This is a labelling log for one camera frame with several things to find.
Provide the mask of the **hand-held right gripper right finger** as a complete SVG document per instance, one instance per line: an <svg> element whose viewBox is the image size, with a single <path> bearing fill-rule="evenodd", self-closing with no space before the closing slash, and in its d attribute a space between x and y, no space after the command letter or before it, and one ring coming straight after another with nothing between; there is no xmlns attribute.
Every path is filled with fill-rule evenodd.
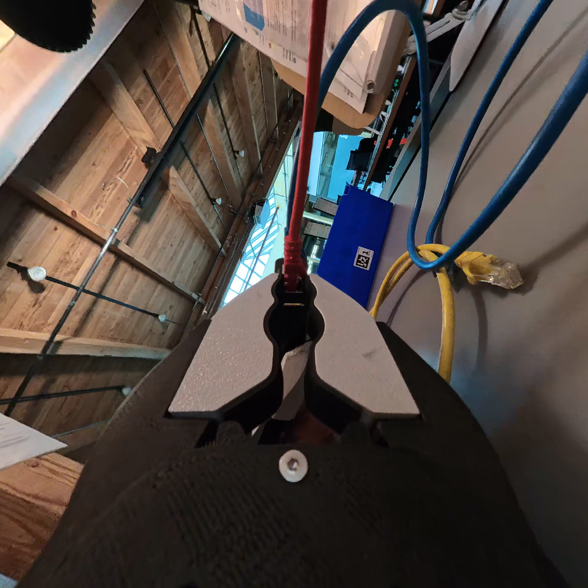
<svg viewBox="0 0 588 588"><path fill-rule="evenodd" d="M352 423L415 419L420 410L371 314L318 275L309 278L313 341L305 404L336 433Z"/></svg>

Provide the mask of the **black ridged object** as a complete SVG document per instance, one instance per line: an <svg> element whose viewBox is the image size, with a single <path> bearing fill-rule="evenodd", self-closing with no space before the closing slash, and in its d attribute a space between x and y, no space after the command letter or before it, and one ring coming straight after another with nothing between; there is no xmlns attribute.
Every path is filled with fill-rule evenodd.
<svg viewBox="0 0 588 588"><path fill-rule="evenodd" d="M1 21L37 47L70 53L83 48L95 25L93 1L1 1Z"/></svg>

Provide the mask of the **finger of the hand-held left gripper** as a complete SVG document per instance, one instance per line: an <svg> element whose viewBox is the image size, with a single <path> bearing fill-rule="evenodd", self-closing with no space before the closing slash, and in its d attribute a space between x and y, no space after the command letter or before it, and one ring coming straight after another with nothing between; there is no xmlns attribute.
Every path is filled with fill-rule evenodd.
<svg viewBox="0 0 588 588"><path fill-rule="evenodd" d="M311 344L305 342L286 352L282 358L283 400L274 415L276 420L292 420L303 407L304 377Z"/></svg>

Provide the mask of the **black network adapter box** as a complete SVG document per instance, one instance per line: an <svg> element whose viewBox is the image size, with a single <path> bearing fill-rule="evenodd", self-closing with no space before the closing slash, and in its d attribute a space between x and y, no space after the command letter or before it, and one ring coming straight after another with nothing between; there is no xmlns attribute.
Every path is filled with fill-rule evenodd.
<svg viewBox="0 0 588 588"><path fill-rule="evenodd" d="M308 325L316 295L310 276L299 281L295 290L287 290L283 267L284 259L279 258L275 262L277 279L271 289L274 309L269 318L269 331L277 343L280 358L313 339L314 327Z"/></svg>

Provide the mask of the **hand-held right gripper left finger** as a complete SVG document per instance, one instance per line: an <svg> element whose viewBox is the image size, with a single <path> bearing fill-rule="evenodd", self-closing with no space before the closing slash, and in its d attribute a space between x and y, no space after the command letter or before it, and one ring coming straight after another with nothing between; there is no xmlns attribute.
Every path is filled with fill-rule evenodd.
<svg viewBox="0 0 588 588"><path fill-rule="evenodd" d="M171 416L263 423L282 402L279 347L269 332L277 308L273 273L237 295L210 320L169 405Z"/></svg>

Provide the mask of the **blue plastic bin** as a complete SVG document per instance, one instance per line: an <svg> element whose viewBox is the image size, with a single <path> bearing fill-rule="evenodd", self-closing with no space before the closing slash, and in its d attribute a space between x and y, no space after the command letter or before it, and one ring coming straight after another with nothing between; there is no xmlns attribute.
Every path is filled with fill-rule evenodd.
<svg viewBox="0 0 588 588"><path fill-rule="evenodd" d="M316 274L368 308L393 203L347 185Z"/></svg>

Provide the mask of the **white hanging board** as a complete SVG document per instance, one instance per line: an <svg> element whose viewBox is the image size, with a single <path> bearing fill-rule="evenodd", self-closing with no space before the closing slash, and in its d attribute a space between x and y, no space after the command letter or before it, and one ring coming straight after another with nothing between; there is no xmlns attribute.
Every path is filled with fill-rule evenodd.
<svg viewBox="0 0 588 588"><path fill-rule="evenodd" d="M1 470L66 447L58 439L1 414Z"/></svg>

